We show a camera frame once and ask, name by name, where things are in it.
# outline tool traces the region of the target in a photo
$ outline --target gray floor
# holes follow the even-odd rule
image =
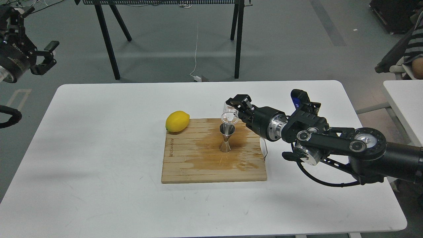
[[[254,6],[245,9],[241,69],[236,81],[338,80],[355,109],[386,101],[382,83],[395,77],[377,74],[373,68],[401,36],[385,32],[370,12],[369,2],[253,0]],[[27,35],[39,48],[51,40],[60,41],[56,49],[58,64],[44,76],[28,72],[16,84],[0,83],[0,105],[7,104],[18,89],[32,90],[21,109],[21,122],[0,130],[0,200],[60,85],[193,82],[189,73],[195,65],[197,27],[197,66],[193,75],[203,75],[210,81],[235,80],[235,43],[229,41],[231,6],[118,9],[133,37],[130,43],[125,40],[111,10],[104,7],[120,81],[114,80],[93,6],[76,6],[66,0],[26,19]],[[19,94],[15,101],[22,97]],[[274,97],[289,95],[275,91]],[[389,141],[407,141],[383,110],[362,114],[360,120],[364,126],[382,131]],[[364,238],[421,237],[423,213],[415,205],[416,193],[411,188],[404,186],[405,192],[397,194],[408,227],[399,232],[363,233]],[[346,234],[308,237],[341,238]]]

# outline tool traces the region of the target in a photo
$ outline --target person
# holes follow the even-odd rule
[[[413,76],[423,79],[423,12],[420,13],[404,52],[404,64],[410,65]]]

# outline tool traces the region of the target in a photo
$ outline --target lemon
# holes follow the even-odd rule
[[[185,129],[190,122],[190,115],[184,111],[176,111],[166,119],[166,129],[170,132],[178,132]]]

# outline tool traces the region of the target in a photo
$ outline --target striped shirt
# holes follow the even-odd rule
[[[423,57],[423,12],[419,15],[414,31],[404,53],[404,64]]]

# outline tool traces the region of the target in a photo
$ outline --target black cable sleeve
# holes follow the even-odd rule
[[[320,183],[322,185],[325,186],[329,186],[329,187],[338,187],[338,188],[343,188],[343,187],[351,187],[351,186],[356,186],[356,185],[360,185],[360,182],[355,181],[355,182],[351,182],[351,183],[328,183],[328,182],[324,182],[321,181],[317,178],[315,178],[313,175],[311,175],[310,173],[307,172],[307,170],[305,170],[304,166],[302,166],[302,164],[300,162],[297,162],[297,165],[299,167],[299,169],[307,176],[309,177],[311,180],[313,180],[316,183]]]
[[[11,115],[10,119],[7,122],[0,123],[0,129],[13,126],[22,119],[22,114],[20,111],[0,105],[0,113],[5,113]]]

